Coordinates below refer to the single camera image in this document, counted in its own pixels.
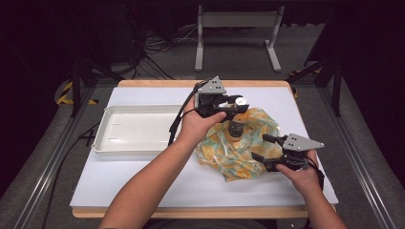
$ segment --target crumpled cloth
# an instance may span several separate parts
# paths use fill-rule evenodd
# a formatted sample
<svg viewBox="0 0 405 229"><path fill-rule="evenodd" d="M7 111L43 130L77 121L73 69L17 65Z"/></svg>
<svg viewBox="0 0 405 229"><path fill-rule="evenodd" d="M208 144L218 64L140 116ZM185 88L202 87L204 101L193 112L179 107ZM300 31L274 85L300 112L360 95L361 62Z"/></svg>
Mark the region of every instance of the crumpled cloth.
<svg viewBox="0 0 405 229"><path fill-rule="evenodd" d="M209 165L224 175L225 181L256 178L265 166L254 160L251 152L265 158L278 158L281 147L263 141L262 135L280 136L280 127L263 109L249 109L243 138L232 142L225 137L229 121L218 123L209 129L205 139L197 145L196 153L201 165Z"/></svg>

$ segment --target person's right hand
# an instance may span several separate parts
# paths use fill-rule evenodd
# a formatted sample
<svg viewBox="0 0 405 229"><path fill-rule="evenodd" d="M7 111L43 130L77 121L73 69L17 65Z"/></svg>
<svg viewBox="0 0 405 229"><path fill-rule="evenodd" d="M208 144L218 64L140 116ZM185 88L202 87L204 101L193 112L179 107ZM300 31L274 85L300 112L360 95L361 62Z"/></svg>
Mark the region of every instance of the person's right hand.
<svg viewBox="0 0 405 229"><path fill-rule="evenodd" d="M315 150L309 150L307 156L315 162L316 166L318 166ZM316 175L315 170L310 166L308 169L300 171L290 170L289 167L282 164L278 164L276 168L292 181L294 187L303 197L321 190L318 175Z"/></svg>

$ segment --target table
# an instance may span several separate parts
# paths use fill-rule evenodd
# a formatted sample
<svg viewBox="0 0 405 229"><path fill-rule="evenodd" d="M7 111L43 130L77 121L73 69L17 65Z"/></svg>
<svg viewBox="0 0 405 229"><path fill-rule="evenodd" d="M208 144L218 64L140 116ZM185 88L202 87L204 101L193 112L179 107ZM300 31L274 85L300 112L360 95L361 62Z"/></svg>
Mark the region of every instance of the table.
<svg viewBox="0 0 405 229"><path fill-rule="evenodd" d="M124 80L108 106L182 104L196 80ZM228 94L242 94L250 107L261 106L279 122L283 134L308 136L285 81L224 80ZM91 151L71 206L77 218L102 218L122 185L148 161L130 156L100 156ZM338 203L328 179L324 193ZM285 219L307 217L301 195L280 173L225 182L214 169L191 156L152 216L154 219Z"/></svg>

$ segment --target white tray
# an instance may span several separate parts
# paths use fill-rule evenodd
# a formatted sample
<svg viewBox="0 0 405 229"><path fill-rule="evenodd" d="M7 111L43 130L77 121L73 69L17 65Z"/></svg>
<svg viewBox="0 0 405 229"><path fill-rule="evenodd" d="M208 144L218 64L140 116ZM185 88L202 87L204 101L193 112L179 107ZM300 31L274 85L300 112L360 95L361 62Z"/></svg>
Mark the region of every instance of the white tray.
<svg viewBox="0 0 405 229"><path fill-rule="evenodd" d="M104 109L92 148L104 156L156 156L167 147L180 105L111 106Z"/></svg>

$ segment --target hand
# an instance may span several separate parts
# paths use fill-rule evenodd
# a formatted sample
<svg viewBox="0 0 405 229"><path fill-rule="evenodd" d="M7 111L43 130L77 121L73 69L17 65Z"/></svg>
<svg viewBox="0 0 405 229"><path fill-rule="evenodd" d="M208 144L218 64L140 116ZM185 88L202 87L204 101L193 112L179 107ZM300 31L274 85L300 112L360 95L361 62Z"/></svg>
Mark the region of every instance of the hand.
<svg viewBox="0 0 405 229"><path fill-rule="evenodd" d="M195 145L200 143L204 138L209 128L219 123L226 117L226 113L220 112L210 117L202 118L197 112L191 111L194 109L194 96L184 107L184 115L181 121L181 131L178 140L185 140Z"/></svg>
<svg viewBox="0 0 405 229"><path fill-rule="evenodd" d="M309 150L308 157L318 166L315 150ZM289 167L282 164L278 164L276 168L292 181L294 187L304 198L311 193L315 193L315 191L321 190L318 175L316 175L315 170L310 166L308 169L300 171L290 170Z"/></svg>

